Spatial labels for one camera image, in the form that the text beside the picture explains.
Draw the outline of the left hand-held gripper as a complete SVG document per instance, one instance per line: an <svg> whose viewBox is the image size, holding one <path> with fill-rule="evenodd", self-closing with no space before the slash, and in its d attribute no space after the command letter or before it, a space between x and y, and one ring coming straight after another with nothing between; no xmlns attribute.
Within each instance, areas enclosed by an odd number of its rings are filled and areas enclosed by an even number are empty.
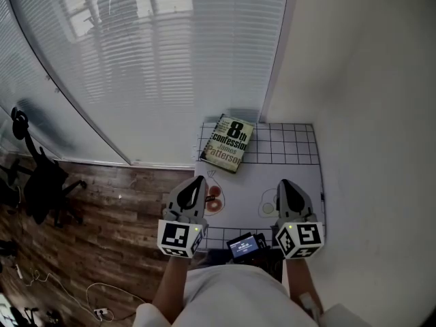
<svg viewBox="0 0 436 327"><path fill-rule="evenodd" d="M157 246L165 255L193 257L208 228L204 218L205 199L203 176L191 177L170 192L157 235Z"/></svg>

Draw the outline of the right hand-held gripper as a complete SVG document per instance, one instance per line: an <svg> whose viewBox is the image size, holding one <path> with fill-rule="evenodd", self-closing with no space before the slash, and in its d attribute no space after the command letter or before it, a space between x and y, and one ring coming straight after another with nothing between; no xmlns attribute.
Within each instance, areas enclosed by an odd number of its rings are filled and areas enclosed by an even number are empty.
<svg viewBox="0 0 436 327"><path fill-rule="evenodd" d="M323 223L313 213L309 195L282 179L277 186L277 220L271 227L272 247L287 260L309 258L324 246Z"/></svg>

